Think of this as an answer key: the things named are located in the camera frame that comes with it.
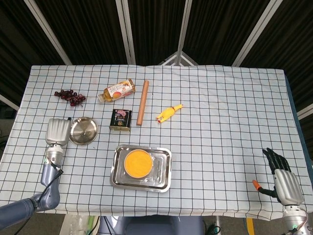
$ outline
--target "yellow rubber chicken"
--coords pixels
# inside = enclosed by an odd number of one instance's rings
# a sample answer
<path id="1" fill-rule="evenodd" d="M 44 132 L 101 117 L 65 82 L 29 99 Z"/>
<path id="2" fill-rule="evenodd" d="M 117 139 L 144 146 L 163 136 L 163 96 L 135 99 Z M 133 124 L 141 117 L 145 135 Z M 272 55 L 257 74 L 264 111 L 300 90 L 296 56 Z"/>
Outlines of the yellow rubber chicken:
<path id="1" fill-rule="evenodd" d="M 182 104 L 177 105 L 175 107 L 171 107 L 171 108 L 167 108 L 166 110 L 164 110 L 158 117 L 157 117 L 157 121 L 159 123 L 162 123 L 164 121 L 166 121 L 167 119 L 169 119 L 171 116 L 174 115 L 174 113 L 178 110 L 182 108 Z"/>

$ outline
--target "stainless steel tray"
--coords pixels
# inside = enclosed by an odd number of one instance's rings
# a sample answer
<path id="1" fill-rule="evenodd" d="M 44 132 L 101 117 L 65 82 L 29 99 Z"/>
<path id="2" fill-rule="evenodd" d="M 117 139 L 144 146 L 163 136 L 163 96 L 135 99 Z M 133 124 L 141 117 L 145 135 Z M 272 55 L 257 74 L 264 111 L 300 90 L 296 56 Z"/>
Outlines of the stainless steel tray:
<path id="1" fill-rule="evenodd" d="M 151 154 L 153 166 L 150 173 L 140 179 L 127 174 L 124 160 L 133 150 L 142 149 Z M 171 184 L 172 153 L 166 148 L 151 148 L 136 145 L 120 145 L 115 150 L 110 183 L 114 187 L 152 192 L 166 192 Z"/>

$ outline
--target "white checkered tablecloth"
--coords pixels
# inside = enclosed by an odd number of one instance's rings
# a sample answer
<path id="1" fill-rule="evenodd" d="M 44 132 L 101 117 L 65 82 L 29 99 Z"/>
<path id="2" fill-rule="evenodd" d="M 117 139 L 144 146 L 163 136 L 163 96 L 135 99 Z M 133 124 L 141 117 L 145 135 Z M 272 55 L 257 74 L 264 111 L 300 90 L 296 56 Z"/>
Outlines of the white checkered tablecloth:
<path id="1" fill-rule="evenodd" d="M 133 79 L 137 92 L 99 103 L 107 86 Z M 136 126 L 142 85 L 149 80 L 143 125 Z M 71 107 L 53 94 L 85 95 Z M 184 107 L 159 124 L 171 106 Z M 113 108 L 133 111 L 131 132 L 110 131 Z M 282 70 L 223 66 L 33 66 L 0 165 L 0 205 L 42 192 L 45 132 L 50 118 L 90 117 L 99 133 L 89 145 L 66 147 L 61 202 L 52 213 L 101 215 L 227 215 L 274 219 L 283 207 L 256 192 L 252 180 L 273 189 L 262 148 L 285 156 L 299 179 L 307 211 L 312 185 L 288 100 Z M 168 148 L 172 183 L 166 193 L 114 188 L 110 171 L 120 144 Z"/>

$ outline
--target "wooden stick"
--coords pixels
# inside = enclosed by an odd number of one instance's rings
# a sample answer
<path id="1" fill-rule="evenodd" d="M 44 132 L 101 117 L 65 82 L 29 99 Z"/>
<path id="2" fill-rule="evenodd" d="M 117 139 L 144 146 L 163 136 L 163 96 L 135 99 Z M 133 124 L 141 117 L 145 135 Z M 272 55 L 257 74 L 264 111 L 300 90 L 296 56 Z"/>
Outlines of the wooden stick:
<path id="1" fill-rule="evenodd" d="M 138 112 L 138 117 L 137 117 L 137 126 L 142 125 L 143 115 L 145 113 L 148 87 L 149 87 L 149 81 L 145 80 L 145 82 L 143 83 L 143 89 L 141 93 L 141 100 L 140 100 L 139 112 Z"/>

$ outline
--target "metal pot lid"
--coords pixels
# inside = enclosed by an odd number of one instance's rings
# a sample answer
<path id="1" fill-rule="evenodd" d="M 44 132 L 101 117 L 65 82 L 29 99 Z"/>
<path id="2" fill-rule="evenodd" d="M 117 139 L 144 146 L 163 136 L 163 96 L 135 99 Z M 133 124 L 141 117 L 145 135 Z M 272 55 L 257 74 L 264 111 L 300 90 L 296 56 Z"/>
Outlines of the metal pot lid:
<path id="1" fill-rule="evenodd" d="M 89 144 L 96 138 L 97 133 L 98 126 L 93 119 L 80 117 L 72 123 L 69 138 L 75 144 Z"/>

